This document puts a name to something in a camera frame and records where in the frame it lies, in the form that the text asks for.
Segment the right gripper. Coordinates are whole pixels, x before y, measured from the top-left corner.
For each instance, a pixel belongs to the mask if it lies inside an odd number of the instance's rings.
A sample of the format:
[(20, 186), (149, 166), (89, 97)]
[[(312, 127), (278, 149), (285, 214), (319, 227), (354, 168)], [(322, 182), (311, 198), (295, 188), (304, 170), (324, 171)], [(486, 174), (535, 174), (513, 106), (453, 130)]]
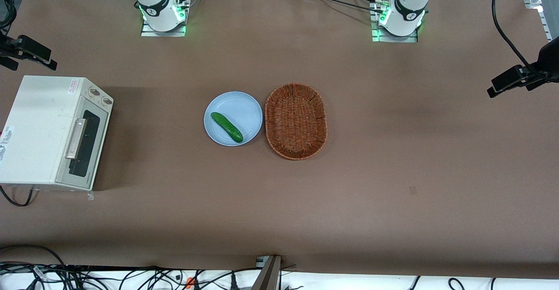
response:
[(19, 63), (10, 57), (18, 57), (56, 71), (58, 63), (51, 55), (51, 49), (26, 35), (20, 35), (17, 39), (0, 35), (0, 65), (6, 69), (17, 71)]

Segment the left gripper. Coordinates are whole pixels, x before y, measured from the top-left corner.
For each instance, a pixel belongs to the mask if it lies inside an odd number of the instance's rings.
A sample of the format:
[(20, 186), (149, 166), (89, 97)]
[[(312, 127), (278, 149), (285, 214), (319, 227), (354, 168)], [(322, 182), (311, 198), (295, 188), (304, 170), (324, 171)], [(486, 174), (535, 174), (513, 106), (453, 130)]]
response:
[(490, 98), (513, 88), (524, 87), (532, 91), (546, 82), (557, 82), (559, 77), (559, 38), (556, 37), (544, 45), (538, 53), (538, 71), (544, 77), (530, 75), (525, 79), (523, 66), (515, 65), (491, 80), (487, 89)]

